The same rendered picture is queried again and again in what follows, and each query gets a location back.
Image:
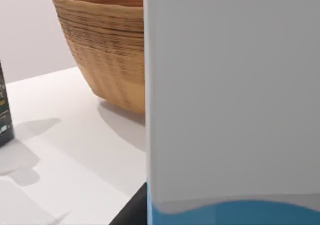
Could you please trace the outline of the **dark green box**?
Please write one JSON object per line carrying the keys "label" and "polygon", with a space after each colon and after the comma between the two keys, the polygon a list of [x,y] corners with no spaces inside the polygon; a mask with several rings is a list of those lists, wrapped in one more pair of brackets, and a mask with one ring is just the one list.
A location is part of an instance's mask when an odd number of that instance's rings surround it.
{"label": "dark green box", "polygon": [[8,94],[0,62],[0,148],[15,137]]}

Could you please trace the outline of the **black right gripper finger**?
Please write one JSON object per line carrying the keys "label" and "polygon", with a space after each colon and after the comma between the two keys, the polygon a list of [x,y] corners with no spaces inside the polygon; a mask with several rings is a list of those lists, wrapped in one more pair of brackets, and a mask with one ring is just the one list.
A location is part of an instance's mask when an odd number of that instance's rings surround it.
{"label": "black right gripper finger", "polygon": [[147,225],[147,183],[136,191],[109,225]]}

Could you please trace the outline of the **wooden bowl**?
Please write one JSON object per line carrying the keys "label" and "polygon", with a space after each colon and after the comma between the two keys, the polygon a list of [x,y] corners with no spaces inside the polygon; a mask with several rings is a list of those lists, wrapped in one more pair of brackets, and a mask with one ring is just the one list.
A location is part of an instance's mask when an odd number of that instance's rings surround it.
{"label": "wooden bowl", "polygon": [[71,54],[92,92],[145,112],[143,0],[52,0]]}

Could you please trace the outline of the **white and blue carton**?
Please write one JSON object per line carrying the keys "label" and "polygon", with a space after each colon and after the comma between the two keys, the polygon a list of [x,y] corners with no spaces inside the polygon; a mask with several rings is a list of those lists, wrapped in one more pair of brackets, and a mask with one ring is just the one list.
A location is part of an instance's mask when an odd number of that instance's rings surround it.
{"label": "white and blue carton", "polygon": [[143,0],[148,225],[320,225],[320,0]]}

